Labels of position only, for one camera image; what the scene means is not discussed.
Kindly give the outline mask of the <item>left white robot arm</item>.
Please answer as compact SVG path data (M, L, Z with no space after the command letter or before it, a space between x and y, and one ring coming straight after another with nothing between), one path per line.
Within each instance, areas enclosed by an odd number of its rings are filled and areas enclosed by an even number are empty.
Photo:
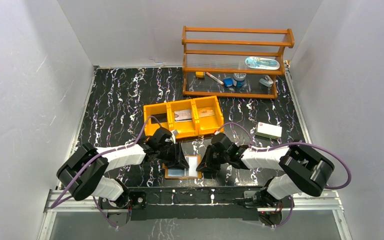
M117 179L105 177L105 173L154 160L169 168L189 168L175 134L160 127L153 135L127 145L98 148L85 143L57 170L56 176L76 201L92 196L124 208L130 201L128 188Z

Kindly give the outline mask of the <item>orange leather card holder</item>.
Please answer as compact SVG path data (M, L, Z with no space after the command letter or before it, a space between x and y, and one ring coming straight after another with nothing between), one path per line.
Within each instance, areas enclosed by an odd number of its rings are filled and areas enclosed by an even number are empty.
M199 155L187 155L187 156L197 156L198 165L201 163L201 157ZM168 168L164 164L162 165L164 169L165 179L199 179L203 177L203 173L198 171L198 177L187 177L185 176L185 168Z

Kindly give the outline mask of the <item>orange three-compartment plastic bin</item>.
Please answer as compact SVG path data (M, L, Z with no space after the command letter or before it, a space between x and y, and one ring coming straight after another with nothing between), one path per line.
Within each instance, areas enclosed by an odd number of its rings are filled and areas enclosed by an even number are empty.
M143 107L144 120L151 118L144 133L151 136L163 127L176 130L177 139L222 133L224 117L216 96L198 97L164 103L149 104Z

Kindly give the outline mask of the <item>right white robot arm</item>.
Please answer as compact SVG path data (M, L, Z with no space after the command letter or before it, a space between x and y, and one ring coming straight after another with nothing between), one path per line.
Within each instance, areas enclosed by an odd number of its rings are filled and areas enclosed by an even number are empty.
M244 198L246 202L268 207L275 207L285 197L297 193L319 197L335 169L329 159L303 142L255 149L248 145L238 146L225 134L218 133L211 139L196 170L217 172L222 164L236 169L283 171L283 175L269 179L253 196Z

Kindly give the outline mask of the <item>white striped card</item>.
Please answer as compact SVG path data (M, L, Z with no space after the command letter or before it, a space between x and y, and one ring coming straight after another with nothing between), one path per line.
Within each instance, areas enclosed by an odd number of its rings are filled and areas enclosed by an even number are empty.
M189 165L188 169L185 169L186 177L198 177L198 171L196 170L199 164L199 158L197 156L186 156L186 161Z
M175 110L173 114L175 122L187 122L191 121L193 118L191 109Z

